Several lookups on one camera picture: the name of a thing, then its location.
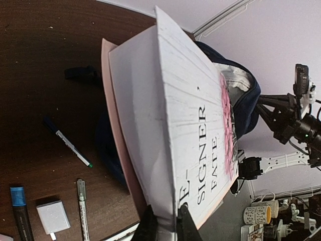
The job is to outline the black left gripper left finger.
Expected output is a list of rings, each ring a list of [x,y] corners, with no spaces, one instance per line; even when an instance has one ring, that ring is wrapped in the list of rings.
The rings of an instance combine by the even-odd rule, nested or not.
[[[149,205],[143,213],[132,241],[156,241],[157,227],[157,217],[154,215],[151,205]]]

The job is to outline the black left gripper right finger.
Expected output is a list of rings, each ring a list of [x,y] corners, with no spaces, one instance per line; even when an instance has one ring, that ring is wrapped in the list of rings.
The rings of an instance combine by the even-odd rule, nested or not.
[[[196,225],[188,210],[188,205],[184,203],[178,209],[177,217],[177,240],[178,241],[202,241]]]

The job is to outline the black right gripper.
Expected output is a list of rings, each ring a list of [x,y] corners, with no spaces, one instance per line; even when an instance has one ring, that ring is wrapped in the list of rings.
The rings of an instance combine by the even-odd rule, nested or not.
[[[273,137],[284,145],[293,137],[296,121],[301,116],[296,97],[290,93],[260,95],[255,111],[273,132]]]

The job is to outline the navy blue student backpack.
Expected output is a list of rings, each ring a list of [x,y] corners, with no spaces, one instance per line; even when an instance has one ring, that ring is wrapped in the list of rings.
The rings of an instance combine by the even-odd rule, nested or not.
[[[255,106],[261,94],[261,88],[253,74],[241,64],[229,60],[209,45],[195,41],[225,77],[229,98],[234,112],[237,139],[253,131],[259,115]],[[95,130],[95,147],[100,161],[123,186],[127,186],[125,176],[116,150],[108,115],[108,107],[104,107]]]

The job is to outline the white Designer Fate book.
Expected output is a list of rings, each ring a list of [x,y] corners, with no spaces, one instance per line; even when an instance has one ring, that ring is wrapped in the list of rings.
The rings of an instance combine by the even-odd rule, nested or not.
[[[156,23],[120,45],[103,40],[111,129],[137,212],[150,205],[174,231],[187,204],[201,227],[238,177],[226,81],[161,8]]]

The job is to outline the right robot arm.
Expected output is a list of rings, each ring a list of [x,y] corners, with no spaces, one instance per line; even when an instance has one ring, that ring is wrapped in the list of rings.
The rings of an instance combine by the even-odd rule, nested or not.
[[[320,169],[320,119],[311,114],[312,104],[317,101],[315,85],[309,77],[306,65],[296,64],[293,94],[261,95],[255,107],[275,139],[282,144],[295,138],[305,143],[303,150],[277,157],[249,157],[239,163],[239,179],[255,180],[258,176],[276,169],[306,165]]]

